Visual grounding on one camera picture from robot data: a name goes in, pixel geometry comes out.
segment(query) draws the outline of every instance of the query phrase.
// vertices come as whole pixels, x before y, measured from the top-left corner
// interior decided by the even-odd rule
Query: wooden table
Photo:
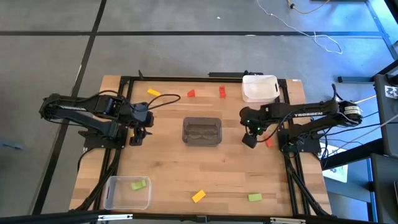
[[[118,90],[120,76],[105,76],[101,90]],[[219,86],[224,85],[227,97],[220,98]],[[287,80],[291,104],[305,103],[300,80]],[[134,82],[132,103],[150,101],[147,93],[152,88],[161,93],[182,96],[175,104],[154,109],[154,126],[139,147],[126,144],[122,150],[118,175],[148,176],[153,184],[152,202],[147,210],[129,212],[292,216],[289,188],[283,155],[279,152],[277,136],[274,145],[264,143],[255,149],[241,140],[244,127],[239,123],[239,111],[244,106],[259,108],[242,100],[239,83],[200,82]],[[187,98],[195,89],[196,97]],[[170,101],[161,98],[153,105]],[[222,121],[223,140],[217,147],[189,147],[182,141],[182,123],[185,117],[212,117]],[[295,123],[309,119],[297,118]],[[276,125],[268,128],[267,133]],[[70,208],[76,208],[98,182],[104,149],[87,154],[73,191]],[[331,212],[320,163],[314,155],[300,154],[305,183],[324,210]],[[198,203],[191,199],[203,189],[206,196]],[[302,211],[300,191],[295,186],[299,211]],[[261,193],[261,202],[248,202],[248,194]]]

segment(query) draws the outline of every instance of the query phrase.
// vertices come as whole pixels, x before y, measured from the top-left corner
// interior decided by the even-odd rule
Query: green block
[[[146,186],[147,186],[147,182],[145,181],[145,179],[142,179],[141,181],[138,181],[138,182],[131,183],[131,188],[133,190],[139,190]]]
[[[250,194],[248,195],[249,202],[258,202],[262,200],[261,194]]]

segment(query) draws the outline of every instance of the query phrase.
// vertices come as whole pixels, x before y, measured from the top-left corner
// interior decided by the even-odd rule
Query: concrete floor
[[[260,3],[300,30],[377,31],[363,2],[330,3],[306,16],[291,11],[284,1]],[[305,11],[319,4],[303,0],[297,7]],[[395,42],[398,29],[383,1],[372,0],[372,4],[382,13],[382,23],[391,30],[391,41]],[[4,0],[0,2],[0,30],[91,30],[99,5],[100,0]],[[264,14],[255,0],[112,0],[106,5],[99,29],[290,30]],[[392,62],[381,38],[335,39],[343,49],[342,55],[325,52],[307,37],[97,37],[79,95],[96,93],[103,75],[137,75],[138,69],[148,76],[206,76],[208,72],[251,70],[301,79],[307,102],[315,102],[329,99],[331,84],[338,76],[368,77]],[[87,37],[0,37],[1,103],[7,108],[0,112],[0,136],[25,145],[22,151],[0,149],[0,217],[25,215],[32,208],[58,128],[40,119],[38,110],[43,97],[70,94],[87,41]],[[335,47],[326,39],[320,42]],[[337,90],[347,100],[374,94],[371,85],[337,85]],[[377,111],[376,100],[366,101],[361,107],[364,115],[373,113]],[[374,115],[366,118],[364,125],[378,122]],[[78,130],[68,129],[44,213],[68,210],[83,145]],[[335,138],[349,141],[365,132],[362,129]],[[380,135],[375,132],[359,141],[366,143]],[[338,207],[333,209],[333,213],[338,212]]]

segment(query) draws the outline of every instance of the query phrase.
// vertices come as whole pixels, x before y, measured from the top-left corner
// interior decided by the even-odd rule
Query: white plastic container
[[[242,79],[243,101],[270,103],[279,96],[278,79],[273,75],[245,75]]]
[[[146,181],[146,187],[134,190],[132,183]],[[138,209],[145,210],[152,197],[152,182],[149,177],[121,177],[112,176],[106,182],[104,208],[114,209]]]

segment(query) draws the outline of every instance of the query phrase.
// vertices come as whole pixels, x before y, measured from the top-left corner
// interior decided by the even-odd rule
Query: yellow block
[[[200,201],[200,199],[202,199],[205,195],[206,195],[205,192],[204,192],[203,190],[200,190],[197,194],[195,194],[195,195],[192,197],[192,200],[193,200],[195,203],[198,203],[198,202]]]
[[[149,94],[154,95],[154,96],[160,96],[160,93],[156,90],[153,89],[148,89],[147,91]]]

